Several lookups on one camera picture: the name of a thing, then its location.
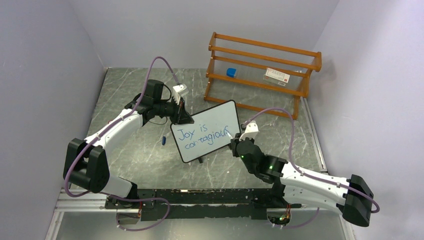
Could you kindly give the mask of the small whiteboard black frame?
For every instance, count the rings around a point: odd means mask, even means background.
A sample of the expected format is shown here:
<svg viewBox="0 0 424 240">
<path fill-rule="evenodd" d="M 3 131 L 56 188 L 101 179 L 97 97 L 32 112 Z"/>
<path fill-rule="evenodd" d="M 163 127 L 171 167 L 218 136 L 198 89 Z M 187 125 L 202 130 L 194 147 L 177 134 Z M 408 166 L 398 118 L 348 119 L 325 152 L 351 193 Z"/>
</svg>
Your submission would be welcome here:
<svg viewBox="0 0 424 240">
<path fill-rule="evenodd" d="M 191 116 L 193 124 L 171 124 L 170 130 L 183 163 L 190 163 L 231 143 L 241 132 L 237 105 L 228 100 Z"/>
</svg>

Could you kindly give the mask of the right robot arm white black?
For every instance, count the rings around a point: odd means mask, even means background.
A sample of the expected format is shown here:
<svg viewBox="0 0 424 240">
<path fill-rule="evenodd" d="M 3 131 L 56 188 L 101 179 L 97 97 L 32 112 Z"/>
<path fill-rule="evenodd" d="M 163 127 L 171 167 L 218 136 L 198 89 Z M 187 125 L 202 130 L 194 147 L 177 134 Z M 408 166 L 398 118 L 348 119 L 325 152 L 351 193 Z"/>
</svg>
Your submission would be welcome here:
<svg viewBox="0 0 424 240">
<path fill-rule="evenodd" d="M 250 174 L 272 185 L 269 199 L 275 207 L 307 205 L 340 214 L 359 227 L 370 225 L 374 194 L 361 176 L 335 177 L 299 167 L 263 153 L 250 138 L 233 138 L 230 148 Z"/>
</svg>

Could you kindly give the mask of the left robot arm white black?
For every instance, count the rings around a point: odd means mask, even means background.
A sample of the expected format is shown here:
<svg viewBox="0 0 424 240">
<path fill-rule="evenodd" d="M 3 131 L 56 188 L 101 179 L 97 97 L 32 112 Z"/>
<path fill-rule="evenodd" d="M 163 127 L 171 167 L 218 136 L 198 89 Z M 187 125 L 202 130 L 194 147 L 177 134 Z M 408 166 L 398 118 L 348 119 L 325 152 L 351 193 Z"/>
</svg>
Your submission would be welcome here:
<svg viewBox="0 0 424 240">
<path fill-rule="evenodd" d="M 111 122 L 85 139 L 71 140 L 63 169 L 65 183 L 92 193 L 116 196 L 124 207 L 134 207 L 139 200 L 138 187 L 110 173 L 107 153 L 155 117 L 167 118 L 174 125 L 194 123 L 183 98 L 189 92 L 188 87 L 177 84 L 169 89 L 170 97 L 163 99 L 165 87 L 162 81 L 147 80 L 144 91 L 126 104 Z"/>
</svg>

